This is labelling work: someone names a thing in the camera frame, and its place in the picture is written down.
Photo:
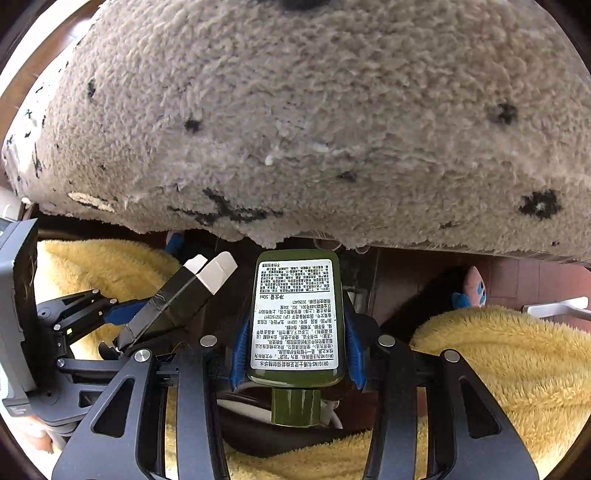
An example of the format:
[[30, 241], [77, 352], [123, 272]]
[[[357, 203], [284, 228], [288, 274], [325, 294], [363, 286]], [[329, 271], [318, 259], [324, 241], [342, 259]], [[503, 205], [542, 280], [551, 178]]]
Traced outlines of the person's left hand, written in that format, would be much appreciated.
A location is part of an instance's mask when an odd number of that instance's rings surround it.
[[35, 416], [18, 418], [20, 430], [27, 441], [39, 451], [53, 454], [53, 440], [46, 431], [46, 425]]

